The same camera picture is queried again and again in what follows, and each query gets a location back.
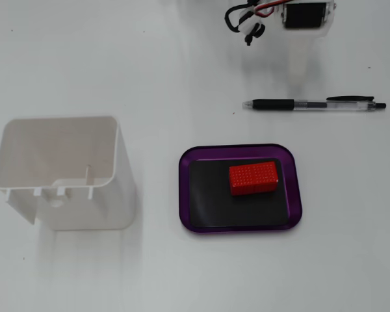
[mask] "pen grip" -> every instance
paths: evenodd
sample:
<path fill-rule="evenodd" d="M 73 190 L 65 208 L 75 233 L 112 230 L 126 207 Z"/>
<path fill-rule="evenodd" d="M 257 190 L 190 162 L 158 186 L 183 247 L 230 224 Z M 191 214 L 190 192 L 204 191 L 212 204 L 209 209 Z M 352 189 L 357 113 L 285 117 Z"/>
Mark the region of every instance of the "pen grip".
<path fill-rule="evenodd" d="M 293 99 L 255 99 L 253 109 L 257 111 L 293 111 Z"/>

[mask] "pen clip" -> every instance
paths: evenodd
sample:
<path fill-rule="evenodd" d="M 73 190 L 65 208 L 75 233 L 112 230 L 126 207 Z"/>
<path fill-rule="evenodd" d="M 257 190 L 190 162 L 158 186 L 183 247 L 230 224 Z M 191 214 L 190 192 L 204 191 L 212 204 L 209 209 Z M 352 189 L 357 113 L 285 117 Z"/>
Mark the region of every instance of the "pen clip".
<path fill-rule="evenodd" d="M 327 101 L 356 101 L 356 102 L 372 102 L 374 96 L 334 96 L 326 99 Z"/>

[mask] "retractable pen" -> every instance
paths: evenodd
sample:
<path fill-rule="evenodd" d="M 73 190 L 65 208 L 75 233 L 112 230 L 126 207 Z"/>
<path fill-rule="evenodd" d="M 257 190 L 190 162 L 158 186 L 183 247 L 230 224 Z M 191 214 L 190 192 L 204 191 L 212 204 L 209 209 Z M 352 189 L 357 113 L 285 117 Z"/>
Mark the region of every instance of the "retractable pen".
<path fill-rule="evenodd" d="M 374 102 L 372 96 L 338 96 L 329 97 L 326 101 L 255 99 L 244 102 L 242 106 L 256 111 L 377 111 L 385 109 L 387 105 Z"/>

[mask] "purple tray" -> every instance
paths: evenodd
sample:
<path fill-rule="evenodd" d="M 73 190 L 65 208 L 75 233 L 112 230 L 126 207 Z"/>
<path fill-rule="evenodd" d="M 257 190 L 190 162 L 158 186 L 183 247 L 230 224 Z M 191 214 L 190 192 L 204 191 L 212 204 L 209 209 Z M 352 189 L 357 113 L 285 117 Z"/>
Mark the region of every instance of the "purple tray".
<path fill-rule="evenodd" d="M 194 227 L 190 223 L 189 164 L 192 161 L 217 161 L 230 159 L 263 159 L 276 158 L 283 171 L 287 213 L 286 224 L 280 226 L 255 227 Z M 179 161 L 179 217 L 182 224 L 195 233 L 217 233 L 235 231 L 281 231 L 291 229 L 302 217 L 298 177 L 292 153 L 277 144 L 255 144 L 238 146 L 200 146 L 188 149 Z"/>

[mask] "pen tip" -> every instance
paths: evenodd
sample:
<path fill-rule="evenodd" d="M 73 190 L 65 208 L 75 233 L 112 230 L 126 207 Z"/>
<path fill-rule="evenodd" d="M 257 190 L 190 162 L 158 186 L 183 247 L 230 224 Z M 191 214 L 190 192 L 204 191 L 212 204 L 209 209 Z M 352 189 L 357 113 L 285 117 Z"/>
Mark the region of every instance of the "pen tip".
<path fill-rule="evenodd" d="M 242 104 L 242 107 L 244 109 L 252 109 L 253 108 L 253 101 L 247 101 Z"/>

